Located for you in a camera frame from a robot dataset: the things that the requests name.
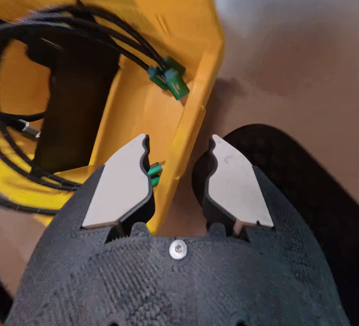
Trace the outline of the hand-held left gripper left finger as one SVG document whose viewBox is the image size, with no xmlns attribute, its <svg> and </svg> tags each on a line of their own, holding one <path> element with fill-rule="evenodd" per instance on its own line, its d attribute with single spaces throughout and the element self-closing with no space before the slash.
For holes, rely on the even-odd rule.
<svg viewBox="0 0 359 326">
<path fill-rule="evenodd" d="M 149 175 L 150 139 L 140 134 L 105 162 L 82 228 L 115 226 L 128 235 L 132 225 L 147 223 L 155 213 Z"/>
</svg>

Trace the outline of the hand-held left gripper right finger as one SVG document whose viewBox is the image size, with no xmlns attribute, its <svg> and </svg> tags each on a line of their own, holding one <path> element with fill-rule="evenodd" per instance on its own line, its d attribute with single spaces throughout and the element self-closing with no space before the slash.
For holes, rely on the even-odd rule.
<svg viewBox="0 0 359 326">
<path fill-rule="evenodd" d="M 203 195 L 207 222 L 221 223 L 229 234 L 240 234 L 244 226 L 273 229 L 252 163 L 218 135 L 210 138 L 209 156 L 212 169 Z"/>
</svg>

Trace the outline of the yellow plastic bin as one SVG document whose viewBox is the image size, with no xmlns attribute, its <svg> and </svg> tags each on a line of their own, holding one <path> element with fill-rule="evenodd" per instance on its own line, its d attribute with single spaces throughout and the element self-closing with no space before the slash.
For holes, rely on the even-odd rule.
<svg viewBox="0 0 359 326">
<path fill-rule="evenodd" d="M 155 213 L 147 225 L 156 233 L 186 169 L 222 61 L 224 36 L 214 0 L 1 0 L 1 19 L 13 22 L 36 10 L 77 1 L 116 14 L 162 57 L 172 57 L 186 68 L 182 79 L 190 92 L 176 100 L 169 90 L 152 82 L 143 68 L 120 54 L 88 166 L 54 173 L 83 185 L 116 151 L 138 135 L 148 135 Z M 30 115 L 46 110 L 50 69 L 28 57 L 27 41 L 11 40 L 1 57 L 3 113 Z M 39 139 L 26 138 L 11 127 L 7 130 L 34 160 Z M 22 169 L 32 171 L 2 134 L 1 151 Z M 36 184 L 1 160 L 1 198 L 59 211 L 76 191 Z"/>
</svg>

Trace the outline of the black bin divider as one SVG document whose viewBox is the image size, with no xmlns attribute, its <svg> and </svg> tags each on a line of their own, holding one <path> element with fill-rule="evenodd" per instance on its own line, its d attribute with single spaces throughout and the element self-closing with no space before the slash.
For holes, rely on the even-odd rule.
<svg viewBox="0 0 359 326">
<path fill-rule="evenodd" d="M 88 166 L 120 52 L 82 36 L 28 39 L 28 57 L 50 69 L 50 97 L 34 163 L 54 174 Z"/>
</svg>

